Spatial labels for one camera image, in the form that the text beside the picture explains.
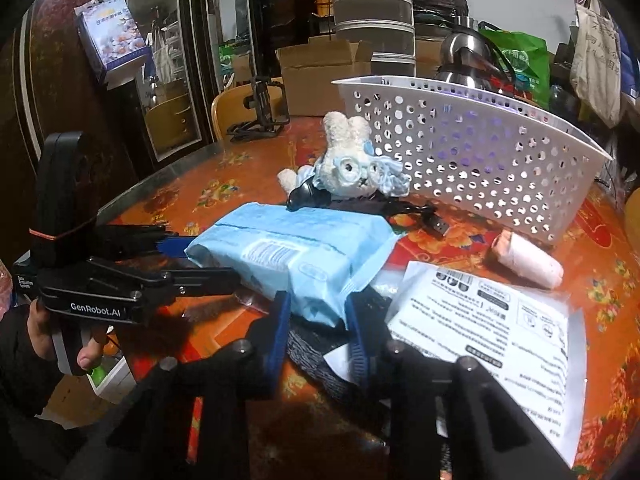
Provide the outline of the person's left hand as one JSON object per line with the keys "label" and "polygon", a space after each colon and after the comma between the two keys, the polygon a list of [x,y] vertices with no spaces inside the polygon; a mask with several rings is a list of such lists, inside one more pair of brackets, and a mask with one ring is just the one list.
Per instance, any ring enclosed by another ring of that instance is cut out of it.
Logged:
{"label": "person's left hand", "polygon": [[[29,305],[27,333],[37,356],[50,362],[56,360],[49,312],[39,299],[32,300]],[[91,372],[100,364],[106,344],[106,326],[93,326],[90,339],[78,352],[77,365],[85,372]]]}

